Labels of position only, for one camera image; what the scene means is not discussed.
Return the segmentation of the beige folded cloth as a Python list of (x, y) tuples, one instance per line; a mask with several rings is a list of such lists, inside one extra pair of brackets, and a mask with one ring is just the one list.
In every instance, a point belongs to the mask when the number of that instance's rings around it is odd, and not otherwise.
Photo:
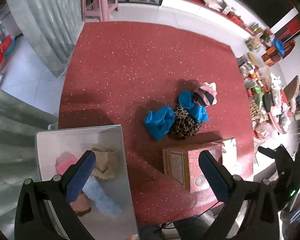
[(96, 156), (95, 167), (91, 175), (99, 180), (114, 180), (119, 170), (118, 153), (116, 151), (101, 150), (96, 147), (93, 147), (91, 150)]

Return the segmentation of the red patterned gift box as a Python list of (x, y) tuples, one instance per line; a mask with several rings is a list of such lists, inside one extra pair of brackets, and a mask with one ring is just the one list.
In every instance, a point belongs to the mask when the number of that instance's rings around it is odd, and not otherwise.
[(198, 164), (199, 154), (203, 150), (208, 150), (219, 164), (234, 174), (237, 166), (235, 138), (163, 149), (164, 174), (183, 185), (190, 193), (207, 190), (210, 186)]

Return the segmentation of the pink and black sock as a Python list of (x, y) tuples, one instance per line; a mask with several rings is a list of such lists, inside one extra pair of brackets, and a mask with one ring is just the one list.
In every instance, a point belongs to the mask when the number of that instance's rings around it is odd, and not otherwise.
[(207, 97), (205, 96), (204, 83), (193, 92), (193, 100), (202, 107), (210, 106)]

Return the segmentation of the fluffy light blue cloth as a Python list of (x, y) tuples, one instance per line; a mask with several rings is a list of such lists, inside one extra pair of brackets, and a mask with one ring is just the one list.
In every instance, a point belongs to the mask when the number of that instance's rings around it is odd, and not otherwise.
[(121, 215), (121, 207), (119, 207), (109, 196), (106, 195), (102, 186), (95, 177), (88, 178), (83, 187), (83, 192), (90, 200), (95, 202), (100, 213), (111, 218), (116, 218)]

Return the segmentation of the pink plastic stool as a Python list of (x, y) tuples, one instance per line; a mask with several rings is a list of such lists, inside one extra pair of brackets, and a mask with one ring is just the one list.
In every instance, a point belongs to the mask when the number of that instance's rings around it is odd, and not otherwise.
[(110, 21), (110, 13), (119, 10), (118, 0), (81, 0), (82, 20), (98, 17), (101, 22)]

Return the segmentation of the leopard print cloth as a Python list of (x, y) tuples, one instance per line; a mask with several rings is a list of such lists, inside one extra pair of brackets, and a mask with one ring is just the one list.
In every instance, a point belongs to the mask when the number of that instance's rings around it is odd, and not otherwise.
[(174, 123), (170, 127), (168, 136), (173, 139), (185, 139), (199, 132), (202, 123), (196, 122), (189, 112), (180, 104), (173, 109)]

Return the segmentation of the peach knitted sock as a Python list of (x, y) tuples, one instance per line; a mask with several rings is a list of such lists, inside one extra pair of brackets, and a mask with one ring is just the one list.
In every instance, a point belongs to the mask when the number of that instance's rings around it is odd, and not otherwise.
[(91, 211), (88, 198), (83, 191), (74, 202), (70, 203), (70, 206), (77, 217), (83, 217)]

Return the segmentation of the grey cardboard storage box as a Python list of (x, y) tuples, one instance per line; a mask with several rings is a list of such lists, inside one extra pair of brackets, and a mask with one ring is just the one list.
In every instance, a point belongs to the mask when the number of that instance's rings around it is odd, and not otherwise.
[(128, 239), (138, 234), (130, 193), (121, 125), (59, 129), (36, 135), (37, 162), (43, 181), (63, 174), (87, 151), (93, 163), (78, 202), (91, 210), (80, 222), (94, 239)]

